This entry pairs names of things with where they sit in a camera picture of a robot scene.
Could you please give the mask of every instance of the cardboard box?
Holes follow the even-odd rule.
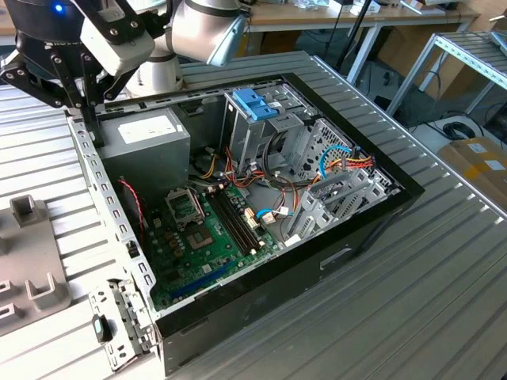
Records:
[[[438,156],[507,211],[507,153],[497,144],[487,137],[453,141]]]

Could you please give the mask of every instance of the slotted metal surface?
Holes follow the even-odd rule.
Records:
[[[287,71],[378,144],[425,194],[370,251],[173,378],[501,378],[507,368],[507,235],[498,212],[303,52],[238,59],[223,69],[184,67],[193,88]],[[63,116],[9,87],[0,97],[0,207],[26,192],[49,202],[74,299],[69,309],[0,338],[0,373],[107,378],[112,373],[83,297],[101,279],[115,277],[119,266]],[[13,119],[21,100],[34,107]],[[162,375],[151,355],[117,377]]]
[[[442,33],[435,45],[507,89],[507,56],[487,32]]]

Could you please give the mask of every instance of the wire bundle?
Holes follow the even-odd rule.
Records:
[[[217,157],[218,157],[217,154],[213,154],[212,164],[210,165],[208,172],[206,174],[204,174],[203,176],[200,176],[203,180],[207,180],[215,172],[215,162],[216,162]]]
[[[326,175],[326,171],[331,171],[333,169],[333,167],[335,167],[335,166],[339,166],[340,168],[342,168],[342,165],[343,165],[342,160],[332,161],[327,168],[325,168],[323,171],[321,171],[319,174],[317,174],[317,176],[315,176],[315,178],[313,179],[311,184],[316,183],[321,178],[326,178],[326,177],[324,177]],[[369,156],[367,158],[346,158],[345,159],[345,169],[365,169],[365,168],[371,168],[374,165],[375,165],[375,163],[374,163],[372,156]]]
[[[225,154],[227,156],[227,163],[225,165],[225,177],[231,181],[238,188],[246,188],[250,186],[253,182],[264,178],[264,173],[260,170],[254,170],[251,176],[237,179],[236,172],[234,171],[234,167],[232,165],[232,157],[231,151],[229,148],[225,148]]]

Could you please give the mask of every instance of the green motherboard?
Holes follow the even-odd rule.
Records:
[[[246,221],[243,211],[248,205],[241,192],[232,185],[223,192],[235,207],[236,215]],[[177,225],[175,215],[185,216],[193,211],[185,199],[170,201],[173,212],[164,203],[145,215],[149,228],[144,251],[157,280],[151,290],[156,310],[165,309],[280,249],[268,231],[262,227],[251,230],[245,224],[260,242],[260,248],[242,251],[227,230],[228,221],[220,219],[208,196],[202,192],[196,197],[204,214],[200,224],[190,222],[184,228]]]

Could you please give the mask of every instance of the blue drive latch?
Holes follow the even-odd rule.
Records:
[[[232,98],[236,100],[255,121],[269,119],[270,117],[278,115],[278,111],[269,107],[264,98],[257,95],[252,89],[237,89],[233,91]]]

